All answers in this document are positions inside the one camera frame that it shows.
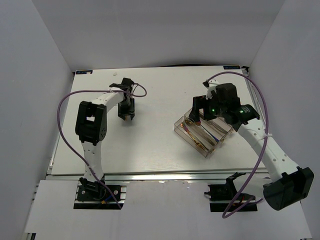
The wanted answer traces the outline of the black knife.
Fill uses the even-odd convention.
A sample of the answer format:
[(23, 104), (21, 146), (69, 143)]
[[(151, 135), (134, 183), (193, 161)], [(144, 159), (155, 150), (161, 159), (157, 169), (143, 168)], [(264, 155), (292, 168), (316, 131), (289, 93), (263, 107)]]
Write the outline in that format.
[(221, 132), (224, 135), (228, 134), (229, 131), (232, 131), (232, 129), (229, 131), (226, 131), (224, 128), (222, 128), (220, 125), (218, 125), (215, 122), (210, 122), (209, 124), (213, 126), (218, 132)]

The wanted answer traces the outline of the gold fork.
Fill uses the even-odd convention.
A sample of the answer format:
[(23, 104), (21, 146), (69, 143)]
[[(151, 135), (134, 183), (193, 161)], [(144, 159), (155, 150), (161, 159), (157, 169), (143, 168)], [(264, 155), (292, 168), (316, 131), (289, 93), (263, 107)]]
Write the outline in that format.
[(200, 147), (201, 149), (205, 149), (205, 147), (202, 145), (202, 143), (189, 131), (189, 129), (184, 125), (183, 123), (180, 125), (183, 130), (190, 136), (190, 138), (193, 140), (193, 142)]

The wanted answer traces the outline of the iridescent purple spoon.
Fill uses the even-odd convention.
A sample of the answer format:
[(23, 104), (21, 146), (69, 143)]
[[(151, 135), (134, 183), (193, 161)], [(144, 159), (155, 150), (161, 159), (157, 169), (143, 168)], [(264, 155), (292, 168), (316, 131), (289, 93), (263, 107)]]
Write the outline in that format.
[(207, 133), (210, 133), (211, 135), (213, 135), (218, 142), (223, 138), (224, 134), (217, 131), (212, 125), (210, 125), (210, 123), (214, 123), (214, 122), (200, 122), (200, 123), (195, 123), (196, 125), (201, 125), (202, 129), (205, 130)]

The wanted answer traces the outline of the black spoon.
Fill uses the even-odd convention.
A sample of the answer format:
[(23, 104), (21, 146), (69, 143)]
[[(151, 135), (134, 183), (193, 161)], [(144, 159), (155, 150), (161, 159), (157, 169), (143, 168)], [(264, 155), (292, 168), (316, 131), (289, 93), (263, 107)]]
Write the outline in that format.
[(203, 130), (201, 125), (196, 125), (195, 122), (191, 120), (185, 120), (184, 123), (192, 129), (193, 132), (197, 133), (201, 138), (206, 140), (208, 143), (215, 146), (219, 143), (219, 141), (210, 133), (207, 133), (205, 130)]

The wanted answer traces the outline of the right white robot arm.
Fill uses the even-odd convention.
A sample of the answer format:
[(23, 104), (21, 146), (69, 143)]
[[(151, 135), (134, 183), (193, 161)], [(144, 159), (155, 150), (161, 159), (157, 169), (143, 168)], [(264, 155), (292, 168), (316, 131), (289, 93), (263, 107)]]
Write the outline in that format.
[(301, 168), (268, 133), (267, 123), (250, 104), (241, 104), (237, 88), (232, 83), (204, 83), (207, 93), (192, 99), (189, 119), (198, 124), (204, 120), (223, 118), (246, 140), (266, 167), (271, 182), (263, 185), (263, 198), (271, 208), (282, 210), (308, 196), (314, 173)]

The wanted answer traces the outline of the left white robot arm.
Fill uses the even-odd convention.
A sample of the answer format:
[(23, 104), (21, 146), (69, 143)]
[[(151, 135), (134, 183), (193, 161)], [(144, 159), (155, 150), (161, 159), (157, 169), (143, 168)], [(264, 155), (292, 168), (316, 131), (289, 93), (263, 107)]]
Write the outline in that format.
[(118, 117), (124, 121), (135, 117), (135, 99), (131, 96), (135, 83), (130, 78), (123, 78), (121, 83), (110, 85), (112, 91), (104, 93), (92, 101), (79, 104), (75, 133), (81, 142), (85, 173), (80, 183), (90, 196), (99, 200), (105, 196), (106, 187), (101, 163), (101, 145), (107, 134), (107, 113), (117, 106)]

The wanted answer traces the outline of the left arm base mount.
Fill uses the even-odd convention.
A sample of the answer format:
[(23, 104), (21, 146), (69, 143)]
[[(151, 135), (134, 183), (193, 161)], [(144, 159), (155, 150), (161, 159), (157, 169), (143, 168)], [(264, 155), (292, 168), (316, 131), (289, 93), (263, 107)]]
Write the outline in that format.
[[(119, 205), (123, 207), (127, 187), (125, 185), (107, 185), (112, 191), (115, 199)], [(110, 194), (110, 192), (104, 187), (93, 190), (93, 188), (78, 184), (75, 200), (73, 204), (75, 210), (120, 210), (118, 204)]]

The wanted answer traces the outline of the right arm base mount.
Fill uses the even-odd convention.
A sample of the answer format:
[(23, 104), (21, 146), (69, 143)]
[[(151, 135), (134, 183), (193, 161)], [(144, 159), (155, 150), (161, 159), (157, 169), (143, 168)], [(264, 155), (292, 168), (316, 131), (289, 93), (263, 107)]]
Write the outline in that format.
[[(212, 213), (223, 213), (229, 202), (236, 195), (234, 187), (227, 184), (211, 184), (208, 185), (208, 191), (204, 192), (204, 196), (209, 199), (210, 211)], [(241, 193), (237, 200), (231, 205), (228, 212), (234, 211), (253, 197), (252, 201), (240, 209), (240, 212), (257, 212), (256, 197), (247, 193)]]

